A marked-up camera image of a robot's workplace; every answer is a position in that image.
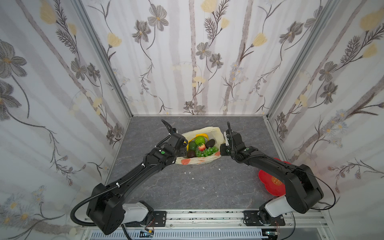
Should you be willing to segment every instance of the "strawberry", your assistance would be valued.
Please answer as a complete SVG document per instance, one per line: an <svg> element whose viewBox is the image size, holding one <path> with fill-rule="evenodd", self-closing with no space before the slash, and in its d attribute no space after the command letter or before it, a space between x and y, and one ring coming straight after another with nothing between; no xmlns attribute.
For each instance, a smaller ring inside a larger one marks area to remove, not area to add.
<svg viewBox="0 0 384 240"><path fill-rule="evenodd" d="M206 149L204 143L200 144L197 148L198 148L201 152L204 151L204 150Z"/></svg>

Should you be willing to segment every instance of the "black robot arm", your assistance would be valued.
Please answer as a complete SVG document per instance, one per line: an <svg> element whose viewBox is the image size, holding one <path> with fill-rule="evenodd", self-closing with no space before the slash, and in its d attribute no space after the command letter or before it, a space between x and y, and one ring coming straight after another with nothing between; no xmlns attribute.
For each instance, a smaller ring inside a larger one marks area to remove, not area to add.
<svg viewBox="0 0 384 240"><path fill-rule="evenodd" d="M238 163L257 167L285 184L284 197L278 198L278 201L273 199L260 207L260 210L265 207L266 212L263 214L269 215L266 216L266 220L272 220L272 218L292 210L304 214L324 197L319 183L307 165L287 164L265 155L255 147L246 147L241 135L231 130L229 122L228 130L225 133L226 143L220 146L222 156L231 156ZM280 206L284 205L284 201L288 204L278 210L273 210L276 207L274 201L277 201L276 204Z"/></svg>

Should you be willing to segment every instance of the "avocado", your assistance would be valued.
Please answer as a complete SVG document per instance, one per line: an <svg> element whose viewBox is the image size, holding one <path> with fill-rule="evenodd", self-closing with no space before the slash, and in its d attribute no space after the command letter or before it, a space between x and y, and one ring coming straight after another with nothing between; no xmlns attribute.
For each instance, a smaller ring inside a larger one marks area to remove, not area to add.
<svg viewBox="0 0 384 240"><path fill-rule="evenodd" d="M188 152L187 152L187 157L188 157L188 158L196 157L196 153L195 153L195 151L189 149Z"/></svg>
<svg viewBox="0 0 384 240"><path fill-rule="evenodd" d="M189 146L189 150L193 150L193 151L195 151L197 148L197 144L194 141L190 142L188 146Z"/></svg>
<svg viewBox="0 0 384 240"><path fill-rule="evenodd" d="M216 143L215 139L211 139L211 140L209 140L209 141L205 144L205 146L206 146L206 147L213 147L213 146L215 145L215 143Z"/></svg>

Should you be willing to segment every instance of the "red object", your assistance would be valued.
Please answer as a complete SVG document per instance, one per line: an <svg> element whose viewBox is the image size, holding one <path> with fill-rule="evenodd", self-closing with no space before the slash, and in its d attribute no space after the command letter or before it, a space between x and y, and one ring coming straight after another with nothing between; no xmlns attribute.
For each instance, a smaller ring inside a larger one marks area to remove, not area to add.
<svg viewBox="0 0 384 240"><path fill-rule="evenodd" d="M206 149L205 144L201 144L200 146L197 147L201 152Z"/></svg>
<svg viewBox="0 0 384 240"><path fill-rule="evenodd" d="M274 176L264 172L263 170L259 171L259 178L264 183L266 190L273 196L280 197L285 194L285 185Z"/></svg>

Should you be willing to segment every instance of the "red cushion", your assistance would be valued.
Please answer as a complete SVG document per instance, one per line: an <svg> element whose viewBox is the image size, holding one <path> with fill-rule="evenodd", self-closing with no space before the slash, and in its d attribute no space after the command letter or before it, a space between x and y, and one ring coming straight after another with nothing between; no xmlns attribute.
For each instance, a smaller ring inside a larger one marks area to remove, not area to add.
<svg viewBox="0 0 384 240"><path fill-rule="evenodd" d="M264 172L263 170L259 171L259 178L262 181L262 183L264 183L266 190L270 194L277 197L285 194L285 185L279 179Z"/></svg>

